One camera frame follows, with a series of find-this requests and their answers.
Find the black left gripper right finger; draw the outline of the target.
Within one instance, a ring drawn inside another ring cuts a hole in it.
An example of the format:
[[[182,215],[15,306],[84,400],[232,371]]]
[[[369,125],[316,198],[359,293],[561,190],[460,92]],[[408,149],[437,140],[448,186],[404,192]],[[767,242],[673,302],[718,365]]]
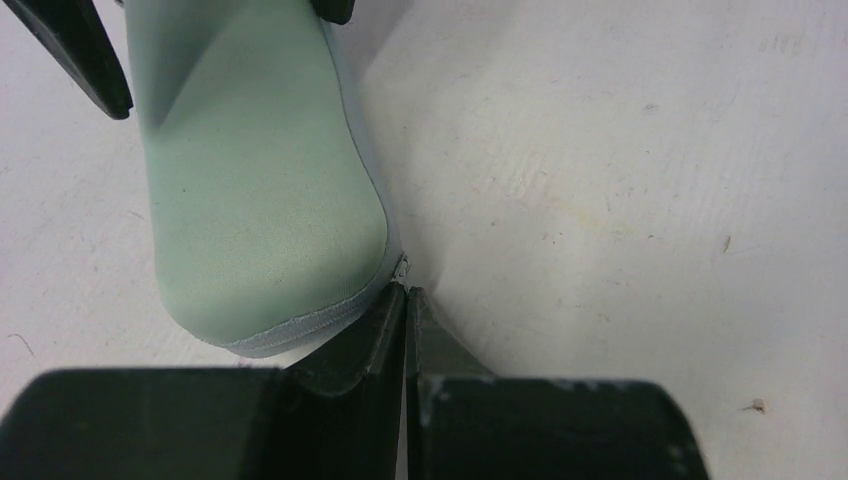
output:
[[[659,385],[515,378],[486,368],[409,291],[412,479],[704,479],[693,430]]]

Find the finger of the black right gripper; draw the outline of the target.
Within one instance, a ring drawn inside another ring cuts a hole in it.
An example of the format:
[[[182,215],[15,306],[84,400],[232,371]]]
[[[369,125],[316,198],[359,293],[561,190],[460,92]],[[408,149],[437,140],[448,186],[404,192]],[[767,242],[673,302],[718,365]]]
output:
[[[310,4],[322,20],[345,25],[352,18],[355,0],[310,0]]]
[[[4,0],[6,7],[109,118],[133,100],[124,70],[91,0]]]

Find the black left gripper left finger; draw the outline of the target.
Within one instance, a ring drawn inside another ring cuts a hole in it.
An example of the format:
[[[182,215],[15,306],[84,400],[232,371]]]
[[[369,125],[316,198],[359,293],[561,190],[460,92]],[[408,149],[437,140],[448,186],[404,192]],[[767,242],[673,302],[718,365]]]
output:
[[[5,479],[391,479],[406,293],[280,368],[55,370],[1,422]]]

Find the mint green umbrella case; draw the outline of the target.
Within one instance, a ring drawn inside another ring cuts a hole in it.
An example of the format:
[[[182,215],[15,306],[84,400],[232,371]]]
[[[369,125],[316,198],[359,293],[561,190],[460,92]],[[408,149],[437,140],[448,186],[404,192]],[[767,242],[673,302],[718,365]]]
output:
[[[403,250],[333,23],[310,1],[128,1],[162,303],[266,358],[336,335]]]

